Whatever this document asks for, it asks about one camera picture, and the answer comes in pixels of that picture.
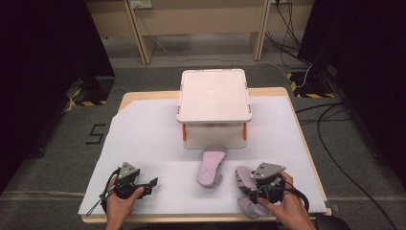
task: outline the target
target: gray floor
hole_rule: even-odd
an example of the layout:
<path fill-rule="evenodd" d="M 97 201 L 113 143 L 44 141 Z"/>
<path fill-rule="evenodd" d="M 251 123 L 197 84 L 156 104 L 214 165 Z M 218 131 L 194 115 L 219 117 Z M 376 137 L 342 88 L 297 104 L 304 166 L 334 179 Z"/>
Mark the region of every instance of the gray floor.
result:
<path fill-rule="evenodd" d="M 90 137 L 108 133 L 125 92 L 177 90 L 184 70 L 195 68 L 242 68 L 249 87 L 281 86 L 290 92 L 280 53 L 265 42 L 261 61 L 254 62 L 247 34 L 200 34 L 163 36 L 158 40 L 150 65 L 143 65 L 132 38 L 109 38 L 103 43 L 116 73 L 107 105 L 74 106 L 60 117 L 40 159 L 27 159 L 0 197 L 0 229 L 103 229 L 103 224 L 83 223 L 78 215 L 80 201 L 102 151 Z M 299 61 L 283 57 L 292 67 Z M 291 101 L 296 110 L 316 104 L 337 103 L 335 99 Z M 300 121 L 318 119 L 325 108 L 298 114 Z M 331 119 L 346 119 L 350 113 L 339 106 Z M 315 123 L 302 125 L 316 169 L 333 215 L 351 229 L 393 229 L 378 208 L 332 162 L 321 145 Z M 406 195 L 395 175 L 372 156 L 372 150 L 354 120 L 323 122 L 321 133 L 339 166 L 362 186 L 387 212 L 397 229 L 406 229 Z M 132 229 L 139 224 L 127 224 Z M 214 229 L 207 225 L 202 229 Z"/>

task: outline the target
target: hand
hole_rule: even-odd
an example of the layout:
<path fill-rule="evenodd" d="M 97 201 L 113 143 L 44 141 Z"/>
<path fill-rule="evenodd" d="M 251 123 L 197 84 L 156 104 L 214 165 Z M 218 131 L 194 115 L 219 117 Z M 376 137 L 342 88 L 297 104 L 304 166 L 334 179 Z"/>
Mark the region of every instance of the hand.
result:
<path fill-rule="evenodd" d="M 114 176 L 108 188 L 114 186 L 117 175 Z M 128 199 L 119 198 L 114 191 L 107 198 L 107 226 L 106 230 L 121 229 L 125 220 L 131 214 L 131 208 L 135 200 L 143 193 L 144 187 L 138 188 Z"/>
<path fill-rule="evenodd" d="M 293 177 L 286 172 L 281 172 L 281 175 L 288 182 L 285 183 L 285 188 L 292 188 L 291 185 L 293 185 Z M 307 215 L 302 200 L 288 191 L 283 192 L 283 200 L 281 205 L 275 205 L 269 202 L 267 199 L 261 197 L 258 198 L 258 203 L 266 207 L 272 214 L 275 215 L 275 217 L 277 217 L 277 221 L 280 221 L 290 230 L 316 230 Z"/>

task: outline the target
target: white lid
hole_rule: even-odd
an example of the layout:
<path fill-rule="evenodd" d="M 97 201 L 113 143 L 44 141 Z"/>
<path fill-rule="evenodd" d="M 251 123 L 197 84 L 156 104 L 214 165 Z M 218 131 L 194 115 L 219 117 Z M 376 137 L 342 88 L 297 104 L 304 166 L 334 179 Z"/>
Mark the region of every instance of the white lid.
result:
<path fill-rule="evenodd" d="M 252 118 L 241 69 L 187 70 L 180 92 L 180 123 L 235 123 Z"/>

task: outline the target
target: person's right hand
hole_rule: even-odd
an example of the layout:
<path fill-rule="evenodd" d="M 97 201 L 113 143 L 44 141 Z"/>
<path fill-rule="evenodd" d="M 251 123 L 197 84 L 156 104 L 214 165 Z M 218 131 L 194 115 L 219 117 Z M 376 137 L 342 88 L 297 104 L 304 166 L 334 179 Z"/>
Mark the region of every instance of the person's right hand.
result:
<path fill-rule="evenodd" d="M 292 188 L 293 177 L 286 172 L 280 172 L 280 174 L 288 182 L 285 183 L 285 188 Z M 280 205 L 273 204 L 267 199 L 261 197 L 258 198 L 258 203 L 263 207 L 266 207 L 275 215 L 275 217 L 277 217 L 277 221 L 280 221 L 288 229 L 316 230 L 307 215 L 302 200 L 288 191 L 283 192 L 283 200 Z"/>

